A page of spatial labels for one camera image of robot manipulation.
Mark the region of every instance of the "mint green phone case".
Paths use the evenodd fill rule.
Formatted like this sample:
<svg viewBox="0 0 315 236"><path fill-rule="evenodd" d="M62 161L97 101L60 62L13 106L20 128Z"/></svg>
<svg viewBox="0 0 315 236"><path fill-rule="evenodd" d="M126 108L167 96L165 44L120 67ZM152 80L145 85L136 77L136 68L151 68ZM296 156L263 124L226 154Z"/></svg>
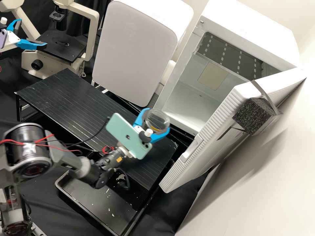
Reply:
<svg viewBox="0 0 315 236"><path fill-rule="evenodd" d="M106 130L137 159L143 159L152 148L151 143L142 144L139 133L118 113L112 115L106 125Z"/></svg>

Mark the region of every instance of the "white screw knob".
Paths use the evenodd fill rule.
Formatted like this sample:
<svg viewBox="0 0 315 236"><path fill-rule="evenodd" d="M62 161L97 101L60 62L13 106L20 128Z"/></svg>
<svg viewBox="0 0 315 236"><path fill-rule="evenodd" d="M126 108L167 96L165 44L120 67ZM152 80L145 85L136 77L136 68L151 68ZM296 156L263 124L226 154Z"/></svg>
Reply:
<svg viewBox="0 0 315 236"><path fill-rule="evenodd" d="M6 25L8 22L8 19L5 18L5 17L1 17L1 20L0 20L0 23L3 24L3 25Z"/></svg>
<svg viewBox="0 0 315 236"><path fill-rule="evenodd" d="M147 129L147 130L144 132L144 135L147 136L147 137L151 137L152 134L153 134L153 130L152 130L152 129Z"/></svg>

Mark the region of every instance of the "purple phone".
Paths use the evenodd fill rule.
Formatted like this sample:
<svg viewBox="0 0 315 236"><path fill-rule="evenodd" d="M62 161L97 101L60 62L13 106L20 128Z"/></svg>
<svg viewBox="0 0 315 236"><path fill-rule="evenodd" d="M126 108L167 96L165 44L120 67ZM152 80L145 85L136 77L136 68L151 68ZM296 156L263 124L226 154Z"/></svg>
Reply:
<svg viewBox="0 0 315 236"><path fill-rule="evenodd" d="M6 29L0 29L0 49L4 48L4 44L7 40L8 32Z"/></svg>

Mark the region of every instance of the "white wall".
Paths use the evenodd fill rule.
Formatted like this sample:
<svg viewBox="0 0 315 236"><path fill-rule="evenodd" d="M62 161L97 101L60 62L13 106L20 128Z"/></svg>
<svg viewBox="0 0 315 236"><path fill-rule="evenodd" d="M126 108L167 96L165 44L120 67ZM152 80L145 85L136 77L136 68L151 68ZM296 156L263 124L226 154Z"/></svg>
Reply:
<svg viewBox="0 0 315 236"><path fill-rule="evenodd" d="M186 33L183 37L182 42L180 43L180 45L177 47L172 60L173 61L177 61L181 52L183 51L184 46L186 45L191 33L193 32L193 29L195 28L195 25L197 24L201 13L203 12L205 6L207 5L209 0L183 0L183 2L187 3L188 5L190 5L192 7L192 9L194 10L194 17L190 22L190 25L188 26Z"/></svg>
<svg viewBox="0 0 315 236"><path fill-rule="evenodd" d="M315 5L241 2L293 29L308 78L281 105L274 128L247 139L223 164L176 236L315 235Z"/></svg>

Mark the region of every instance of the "blue clamp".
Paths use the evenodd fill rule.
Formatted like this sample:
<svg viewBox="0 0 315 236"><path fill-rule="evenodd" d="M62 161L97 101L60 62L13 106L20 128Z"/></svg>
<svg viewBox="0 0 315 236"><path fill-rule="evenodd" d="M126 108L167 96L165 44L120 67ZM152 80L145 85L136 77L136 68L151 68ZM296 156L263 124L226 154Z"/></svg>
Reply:
<svg viewBox="0 0 315 236"><path fill-rule="evenodd" d="M7 27L7 30L14 32L14 26L18 21L22 21L21 19L16 19L12 21L9 26ZM17 47L24 49L24 50L37 50L38 47L45 48L47 46L47 43L41 43L41 42L30 42L26 39L21 39L19 42L15 44Z"/></svg>
<svg viewBox="0 0 315 236"><path fill-rule="evenodd" d="M21 20L21 19L16 19L16 20L12 21L11 24L9 24L9 26L7 27L7 30L14 32L14 25L15 25L18 21L22 21L22 20Z"/></svg>
<svg viewBox="0 0 315 236"><path fill-rule="evenodd" d="M147 110L150 110L150 108L145 108L139 113L138 117L136 118L136 120L135 120L135 122L133 124L133 127L135 127L135 126L142 126L142 122L143 122L142 116L144 115L144 113ZM160 133L160 134L153 133L151 135L151 142L150 143L153 144L153 143L156 143L157 141L163 139L166 135L169 134L170 130L171 130L171 128L168 127L164 133Z"/></svg>
<svg viewBox="0 0 315 236"><path fill-rule="evenodd" d="M26 39L21 39L16 45L24 50L37 50L37 47L46 47L47 43L32 43Z"/></svg>

